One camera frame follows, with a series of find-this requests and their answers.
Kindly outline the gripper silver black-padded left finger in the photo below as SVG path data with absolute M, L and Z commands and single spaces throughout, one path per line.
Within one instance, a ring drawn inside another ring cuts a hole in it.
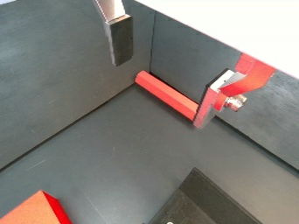
M 133 56 L 133 18 L 121 0 L 92 0 L 101 16 L 112 64 L 117 67 Z

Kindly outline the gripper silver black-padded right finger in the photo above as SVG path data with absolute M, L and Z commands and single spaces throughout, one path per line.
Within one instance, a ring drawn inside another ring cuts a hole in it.
M 207 85 L 200 106 L 194 117 L 194 126 L 203 128 L 218 112 L 224 108 L 239 111 L 247 97 L 244 93 L 260 89 L 272 77 L 276 69 L 250 55 L 242 53 L 235 70 L 226 70 Z

